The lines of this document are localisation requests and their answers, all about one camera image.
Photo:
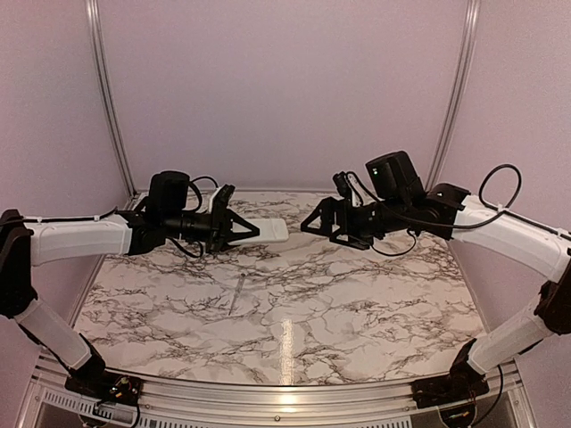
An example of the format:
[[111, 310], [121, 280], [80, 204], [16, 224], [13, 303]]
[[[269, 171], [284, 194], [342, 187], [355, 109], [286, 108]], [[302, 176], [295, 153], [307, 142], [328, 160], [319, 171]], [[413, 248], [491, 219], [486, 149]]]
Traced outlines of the white remote control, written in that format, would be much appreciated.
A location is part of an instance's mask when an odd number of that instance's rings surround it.
[[248, 238], [248, 243], [282, 243], [289, 238], [286, 221], [282, 218], [255, 218], [250, 223], [259, 229], [259, 234]]

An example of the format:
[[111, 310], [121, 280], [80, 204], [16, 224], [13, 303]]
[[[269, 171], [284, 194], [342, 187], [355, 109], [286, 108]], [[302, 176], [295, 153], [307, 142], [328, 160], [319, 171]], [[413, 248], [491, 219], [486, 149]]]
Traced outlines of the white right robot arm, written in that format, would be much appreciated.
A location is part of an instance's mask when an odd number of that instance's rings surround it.
[[370, 250], [375, 239], [404, 230], [471, 243], [515, 260], [546, 282], [538, 298], [490, 333], [464, 345], [443, 378], [442, 391], [461, 399], [477, 379], [504, 360], [553, 335], [570, 332], [570, 234], [493, 206], [481, 195], [450, 184], [432, 191], [419, 180], [396, 183], [367, 205], [352, 202], [346, 174], [335, 175], [342, 199], [328, 197], [302, 222], [301, 230], [332, 243]]

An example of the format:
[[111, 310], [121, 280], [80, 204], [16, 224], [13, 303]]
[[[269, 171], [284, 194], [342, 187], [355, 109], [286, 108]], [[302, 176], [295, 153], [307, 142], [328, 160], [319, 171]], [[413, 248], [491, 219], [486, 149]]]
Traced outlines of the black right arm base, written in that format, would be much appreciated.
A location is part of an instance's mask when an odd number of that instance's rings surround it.
[[441, 406], [463, 399], [474, 399], [490, 391], [484, 374], [468, 363], [469, 351], [476, 339], [462, 346], [447, 374], [418, 379], [411, 383], [412, 397], [418, 408]]

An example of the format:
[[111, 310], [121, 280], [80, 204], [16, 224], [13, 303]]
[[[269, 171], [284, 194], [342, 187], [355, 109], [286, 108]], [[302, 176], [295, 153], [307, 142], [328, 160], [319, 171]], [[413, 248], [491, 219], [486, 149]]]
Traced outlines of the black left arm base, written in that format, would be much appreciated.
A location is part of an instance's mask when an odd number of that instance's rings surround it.
[[65, 389], [98, 399], [101, 403], [135, 407], [142, 391], [142, 380], [136, 376], [108, 371], [95, 347], [90, 343], [87, 346], [89, 359], [78, 369], [68, 370]]

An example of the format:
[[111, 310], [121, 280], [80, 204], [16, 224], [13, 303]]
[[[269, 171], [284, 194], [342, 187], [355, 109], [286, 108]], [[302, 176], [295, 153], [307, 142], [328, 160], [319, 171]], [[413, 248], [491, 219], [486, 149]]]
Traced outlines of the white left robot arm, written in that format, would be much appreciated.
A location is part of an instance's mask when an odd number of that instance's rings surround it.
[[157, 185], [134, 210], [92, 218], [25, 218], [17, 210], [1, 217], [1, 315], [48, 348], [70, 375], [95, 397], [112, 390], [112, 376], [96, 349], [47, 304], [31, 283], [34, 266], [94, 255], [141, 255], [166, 242], [203, 244], [219, 251], [232, 242], [258, 237], [258, 226], [228, 208], [235, 188], [224, 185], [201, 212], [186, 206], [190, 185]]

